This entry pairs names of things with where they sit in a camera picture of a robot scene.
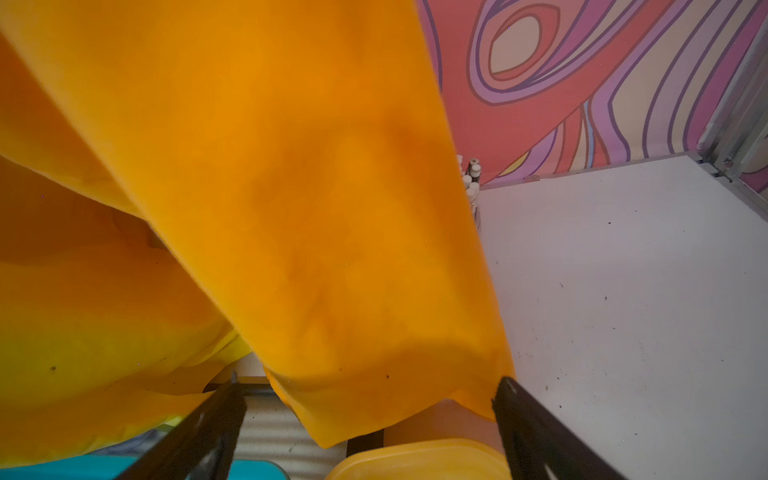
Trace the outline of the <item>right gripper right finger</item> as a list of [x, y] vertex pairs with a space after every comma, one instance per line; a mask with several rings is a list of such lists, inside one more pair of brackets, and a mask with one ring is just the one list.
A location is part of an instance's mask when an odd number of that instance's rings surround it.
[[514, 479], [624, 477], [515, 379], [501, 379], [492, 408]]

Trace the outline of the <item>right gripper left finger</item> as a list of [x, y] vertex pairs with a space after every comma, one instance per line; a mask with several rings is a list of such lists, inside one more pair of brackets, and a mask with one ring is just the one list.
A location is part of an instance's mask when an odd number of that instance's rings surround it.
[[247, 405], [243, 385], [230, 381], [124, 470], [120, 479], [226, 479]]

